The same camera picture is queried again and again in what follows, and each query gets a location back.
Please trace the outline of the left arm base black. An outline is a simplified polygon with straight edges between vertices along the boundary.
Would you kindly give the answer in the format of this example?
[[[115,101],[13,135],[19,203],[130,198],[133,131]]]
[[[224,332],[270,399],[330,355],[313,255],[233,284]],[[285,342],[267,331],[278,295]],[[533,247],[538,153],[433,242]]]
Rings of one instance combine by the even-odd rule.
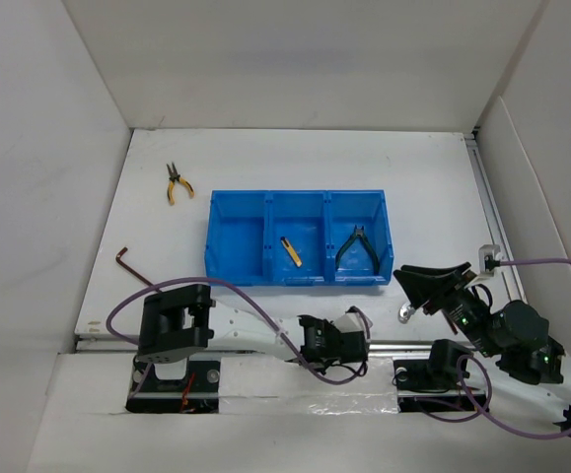
[[[186,360],[170,379],[148,365],[132,361],[131,384],[125,409],[133,414],[216,414],[219,412],[219,360]]]

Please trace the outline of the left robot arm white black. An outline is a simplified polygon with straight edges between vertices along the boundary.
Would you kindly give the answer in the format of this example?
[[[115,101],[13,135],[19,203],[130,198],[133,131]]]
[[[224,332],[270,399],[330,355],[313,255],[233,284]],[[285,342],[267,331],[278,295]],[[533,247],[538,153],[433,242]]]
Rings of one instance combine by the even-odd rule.
[[[364,323],[356,316],[345,313],[344,328],[307,314],[265,319],[217,302],[210,287],[193,284],[144,300],[137,360],[157,365],[155,379],[171,391],[188,382],[183,360],[207,350],[257,352],[307,365],[321,375],[343,365],[363,372],[369,346]]]

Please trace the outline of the silver metal tool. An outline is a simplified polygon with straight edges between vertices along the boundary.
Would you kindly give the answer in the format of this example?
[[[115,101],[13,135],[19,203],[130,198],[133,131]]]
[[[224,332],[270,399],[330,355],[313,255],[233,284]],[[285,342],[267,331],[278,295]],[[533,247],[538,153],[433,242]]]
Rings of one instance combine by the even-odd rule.
[[[416,311],[411,303],[405,303],[398,310],[397,319],[401,324],[407,324]]]

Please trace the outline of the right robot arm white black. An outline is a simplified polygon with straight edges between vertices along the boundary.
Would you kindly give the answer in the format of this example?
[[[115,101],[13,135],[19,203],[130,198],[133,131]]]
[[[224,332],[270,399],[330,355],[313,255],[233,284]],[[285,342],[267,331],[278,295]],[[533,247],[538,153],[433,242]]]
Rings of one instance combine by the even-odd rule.
[[[500,266],[530,266],[541,264],[568,264],[567,258],[543,258],[531,260],[498,261],[492,257],[483,260],[486,271]],[[514,300],[496,312],[492,302],[484,302],[470,283],[476,275],[470,264],[453,268],[425,268],[403,265],[393,272],[414,309],[427,315],[442,312],[452,325],[461,330],[468,341],[482,356],[498,356],[496,367],[512,379],[528,385],[565,382],[561,373],[563,346],[549,336],[549,322],[529,304]],[[424,372],[417,380],[430,388],[451,390],[460,388],[468,401],[497,427],[527,439],[571,438],[571,407],[564,411],[564,420],[557,424],[558,434],[535,435],[518,431],[493,418],[487,408],[492,396],[492,383],[486,381],[486,397],[477,402],[464,380],[468,377],[467,362],[472,359],[471,350],[447,339],[433,343]]]

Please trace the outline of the dark green cutting pliers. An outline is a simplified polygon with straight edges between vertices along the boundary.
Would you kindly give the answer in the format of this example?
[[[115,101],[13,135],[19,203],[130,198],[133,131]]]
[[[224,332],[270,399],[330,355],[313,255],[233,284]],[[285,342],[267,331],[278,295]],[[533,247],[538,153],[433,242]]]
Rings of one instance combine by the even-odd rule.
[[[375,275],[378,275],[380,272],[381,263],[377,255],[377,252],[375,251],[374,247],[371,245],[365,233],[365,228],[363,226],[359,227],[357,225],[354,226],[353,232],[350,234],[346,242],[338,249],[335,255],[335,270],[339,269],[343,255],[356,241],[360,241],[362,243],[362,246],[364,247],[368,256],[371,259],[373,266],[373,273]]]

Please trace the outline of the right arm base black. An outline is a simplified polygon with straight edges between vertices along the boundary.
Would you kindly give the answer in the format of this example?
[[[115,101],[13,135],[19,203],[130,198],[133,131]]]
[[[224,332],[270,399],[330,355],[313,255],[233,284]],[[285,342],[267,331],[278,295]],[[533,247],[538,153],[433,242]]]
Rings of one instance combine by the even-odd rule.
[[[459,382],[447,374],[434,375],[428,360],[397,360],[393,368],[400,413],[476,412]]]

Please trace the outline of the yellow utility knife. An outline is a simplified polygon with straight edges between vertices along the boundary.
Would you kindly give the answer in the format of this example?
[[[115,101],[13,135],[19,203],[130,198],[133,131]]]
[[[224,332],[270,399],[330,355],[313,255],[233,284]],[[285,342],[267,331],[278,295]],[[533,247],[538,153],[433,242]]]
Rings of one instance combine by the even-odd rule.
[[[301,268],[303,265],[302,259],[300,258],[299,254],[295,250],[294,246],[291,244],[289,239],[285,236],[280,238],[281,244],[283,245],[284,249],[292,259],[293,263],[297,268]]]

